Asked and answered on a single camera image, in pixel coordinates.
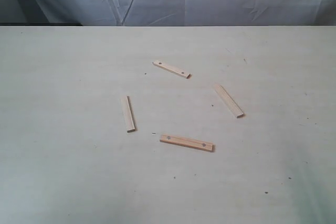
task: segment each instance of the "white table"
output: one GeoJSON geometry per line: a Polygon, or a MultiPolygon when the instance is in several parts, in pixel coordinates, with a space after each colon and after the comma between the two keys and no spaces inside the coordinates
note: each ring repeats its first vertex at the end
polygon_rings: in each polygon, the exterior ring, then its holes
{"type": "Polygon", "coordinates": [[[0,27],[0,223],[336,223],[335,53],[336,27],[0,27]]]}

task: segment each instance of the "wooden slat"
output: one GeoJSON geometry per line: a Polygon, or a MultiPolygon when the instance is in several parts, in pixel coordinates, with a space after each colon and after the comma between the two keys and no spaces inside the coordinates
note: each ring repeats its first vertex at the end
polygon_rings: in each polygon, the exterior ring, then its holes
{"type": "Polygon", "coordinates": [[[121,105],[127,132],[135,131],[134,120],[128,96],[125,95],[121,97],[121,105]]]}
{"type": "Polygon", "coordinates": [[[155,62],[153,62],[153,64],[159,68],[162,68],[164,70],[167,70],[171,73],[174,73],[174,74],[177,74],[178,76],[181,76],[183,78],[186,78],[188,79],[189,76],[191,75],[190,73],[182,70],[182,69],[179,69],[177,67],[174,67],[174,66],[170,66],[166,63],[163,63],[162,61],[159,61],[159,60],[156,60],[155,62]]]}
{"type": "Polygon", "coordinates": [[[160,142],[195,148],[207,152],[213,152],[214,147],[214,144],[209,142],[198,141],[181,136],[172,136],[168,134],[162,134],[160,137],[160,142]]]}
{"type": "Polygon", "coordinates": [[[232,114],[236,118],[240,118],[240,117],[244,116],[243,111],[240,109],[240,107],[237,105],[237,103],[230,97],[230,95],[225,91],[225,89],[221,85],[215,84],[214,88],[215,88],[217,94],[225,102],[225,104],[229,107],[232,114]]]}

